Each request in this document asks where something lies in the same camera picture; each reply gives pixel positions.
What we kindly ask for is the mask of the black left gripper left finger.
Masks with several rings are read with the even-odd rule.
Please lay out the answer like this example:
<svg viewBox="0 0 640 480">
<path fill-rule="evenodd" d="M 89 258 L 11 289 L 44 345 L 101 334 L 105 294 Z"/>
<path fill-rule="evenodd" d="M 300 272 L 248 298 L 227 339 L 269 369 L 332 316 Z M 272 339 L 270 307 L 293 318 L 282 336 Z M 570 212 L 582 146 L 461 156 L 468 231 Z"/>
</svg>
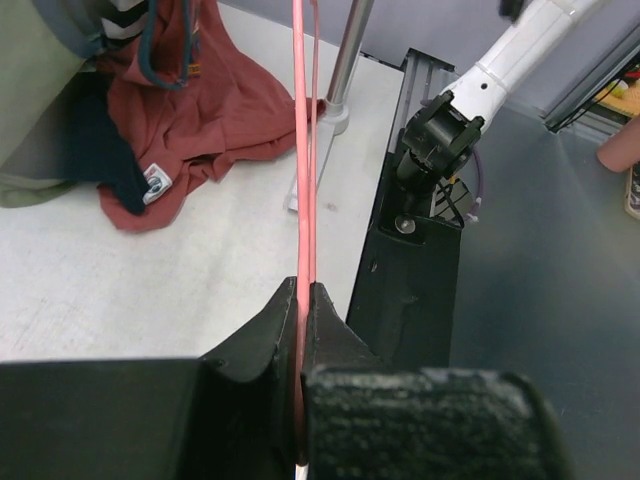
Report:
<svg viewBox="0 0 640 480">
<path fill-rule="evenodd" d="M 291 479 L 296 282 L 204 355 L 5 362 L 5 479 Z"/>
</svg>

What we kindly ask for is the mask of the black white striped tank top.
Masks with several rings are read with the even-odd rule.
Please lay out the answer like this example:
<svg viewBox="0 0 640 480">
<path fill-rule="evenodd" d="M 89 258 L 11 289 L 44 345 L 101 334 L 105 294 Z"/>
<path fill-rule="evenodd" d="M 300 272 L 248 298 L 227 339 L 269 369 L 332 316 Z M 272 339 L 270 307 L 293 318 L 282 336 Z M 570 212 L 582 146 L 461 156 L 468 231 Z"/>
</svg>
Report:
<svg viewBox="0 0 640 480">
<path fill-rule="evenodd" d="M 106 1 L 99 13 L 106 47 L 119 49 L 135 40 L 144 30 L 148 15 L 147 0 Z"/>
</svg>

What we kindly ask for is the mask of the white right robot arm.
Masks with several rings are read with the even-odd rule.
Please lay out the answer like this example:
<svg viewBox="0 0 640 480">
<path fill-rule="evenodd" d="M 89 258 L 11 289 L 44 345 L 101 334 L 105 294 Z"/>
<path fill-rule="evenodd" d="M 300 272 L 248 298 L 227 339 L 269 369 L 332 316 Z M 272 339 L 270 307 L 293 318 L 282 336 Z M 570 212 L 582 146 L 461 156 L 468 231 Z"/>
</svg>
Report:
<svg viewBox="0 0 640 480">
<path fill-rule="evenodd" d="M 437 189 L 459 225 L 463 217 L 443 182 L 475 155 L 474 149 L 509 95 L 582 21 L 606 3 L 501 1 L 510 26 L 464 74 L 424 104 L 400 137 L 403 155 L 395 170 L 401 205 L 395 229 L 412 235 L 416 219 L 429 217 Z"/>
</svg>

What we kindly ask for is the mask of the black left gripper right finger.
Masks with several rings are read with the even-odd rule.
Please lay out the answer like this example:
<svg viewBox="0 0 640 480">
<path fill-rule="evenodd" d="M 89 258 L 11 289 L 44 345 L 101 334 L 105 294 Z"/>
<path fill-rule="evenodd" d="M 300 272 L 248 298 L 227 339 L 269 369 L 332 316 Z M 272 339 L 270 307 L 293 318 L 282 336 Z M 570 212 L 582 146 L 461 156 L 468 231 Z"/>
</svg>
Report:
<svg viewBox="0 0 640 480">
<path fill-rule="evenodd" d="M 386 367 L 315 284 L 302 371 L 312 479 L 571 479 L 550 403 L 510 372 Z"/>
</svg>

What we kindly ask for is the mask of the rust red tank top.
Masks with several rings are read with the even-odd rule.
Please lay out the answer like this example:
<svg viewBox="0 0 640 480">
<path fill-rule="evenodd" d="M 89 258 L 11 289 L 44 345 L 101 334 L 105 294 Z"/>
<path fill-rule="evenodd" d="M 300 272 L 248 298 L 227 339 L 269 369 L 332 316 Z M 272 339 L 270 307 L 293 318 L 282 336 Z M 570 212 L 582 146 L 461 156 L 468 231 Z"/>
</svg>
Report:
<svg viewBox="0 0 640 480">
<path fill-rule="evenodd" d="M 100 190 L 106 216 L 129 232 L 168 226 L 191 192 L 235 162 L 296 147 L 303 124 L 325 109 L 238 50 L 215 1 L 150 2 L 142 35 L 103 67 L 115 75 L 109 115 L 150 184 L 139 213 Z"/>
</svg>

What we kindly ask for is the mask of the pink wire hanger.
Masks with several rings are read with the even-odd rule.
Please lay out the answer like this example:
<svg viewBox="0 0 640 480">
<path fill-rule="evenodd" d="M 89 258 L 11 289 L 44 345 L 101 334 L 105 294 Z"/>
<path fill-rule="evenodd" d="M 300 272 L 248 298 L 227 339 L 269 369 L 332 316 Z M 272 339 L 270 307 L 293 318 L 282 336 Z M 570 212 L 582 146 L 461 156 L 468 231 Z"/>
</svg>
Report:
<svg viewBox="0 0 640 480">
<path fill-rule="evenodd" d="M 292 2 L 295 134 L 296 134 L 296 186 L 298 199 L 298 260 L 297 260 L 297 319 L 294 374 L 294 426 L 296 438 L 296 465 L 308 464 L 306 410 L 302 385 L 306 335 L 311 310 L 311 293 L 317 270 L 317 124 L 319 76 L 319 8 L 313 10 L 314 39 L 311 83 L 306 83 L 304 2 Z"/>
</svg>

